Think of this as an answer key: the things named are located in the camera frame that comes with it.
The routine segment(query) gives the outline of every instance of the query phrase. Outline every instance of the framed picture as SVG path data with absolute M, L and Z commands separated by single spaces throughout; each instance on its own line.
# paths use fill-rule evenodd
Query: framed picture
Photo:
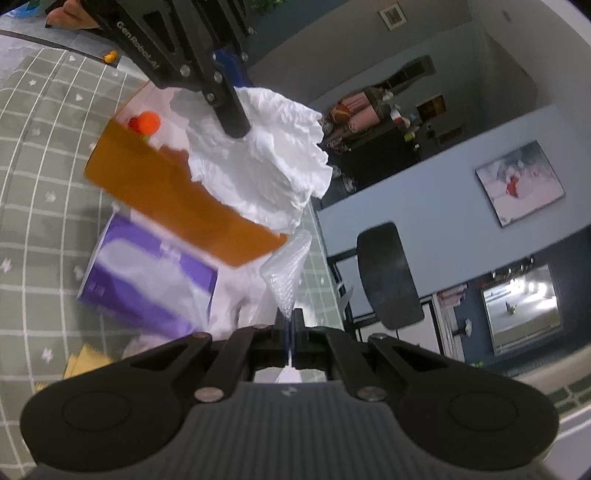
M 532 142 L 476 170 L 506 227 L 564 197 L 564 190 L 538 142 Z
M 443 95 L 438 95 L 434 98 L 431 98 L 430 100 L 427 100 L 426 102 L 421 103 L 420 105 L 417 105 L 417 110 L 423 122 L 428 122 L 437 115 L 447 112 Z

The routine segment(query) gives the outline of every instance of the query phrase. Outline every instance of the orange cardboard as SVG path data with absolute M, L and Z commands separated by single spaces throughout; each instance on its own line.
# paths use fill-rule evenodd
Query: orange cardboard
M 246 220 L 191 181 L 188 157 L 186 150 L 167 146 L 156 150 L 112 119 L 86 164 L 85 175 L 121 202 L 232 267 L 285 243 L 285 235 Z

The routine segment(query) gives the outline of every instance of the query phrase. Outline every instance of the orange ball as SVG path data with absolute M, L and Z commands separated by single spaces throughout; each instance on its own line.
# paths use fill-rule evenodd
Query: orange ball
M 137 131 L 142 135 L 150 137 L 154 135 L 162 124 L 159 114 L 150 110 L 140 113 L 137 116 Z

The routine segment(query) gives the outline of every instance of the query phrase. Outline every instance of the grid pattern mat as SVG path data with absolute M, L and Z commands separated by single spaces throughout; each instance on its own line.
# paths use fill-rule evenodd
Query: grid pattern mat
M 143 80 L 63 50 L 27 57 L 0 90 L 0 470 L 34 466 L 18 420 L 37 382 L 60 380 L 88 343 L 120 358 L 134 331 L 76 301 L 82 274 L 111 215 L 88 184 L 89 154 L 117 107 Z M 341 327 L 315 214 L 298 299 L 321 325 Z M 306 381 L 322 378 L 305 372 Z

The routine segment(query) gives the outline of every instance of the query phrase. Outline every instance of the orange pom-pom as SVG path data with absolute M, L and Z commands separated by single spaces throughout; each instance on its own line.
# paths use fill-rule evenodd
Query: orange pom-pom
M 137 131 L 142 135 L 147 135 L 148 137 L 154 135 L 160 128 L 161 124 L 160 116 L 156 112 L 148 110 L 137 116 Z
M 129 122 L 127 122 L 127 128 L 129 128 L 131 131 L 137 134 L 141 133 L 139 131 L 139 122 L 136 116 L 133 116 L 129 119 Z

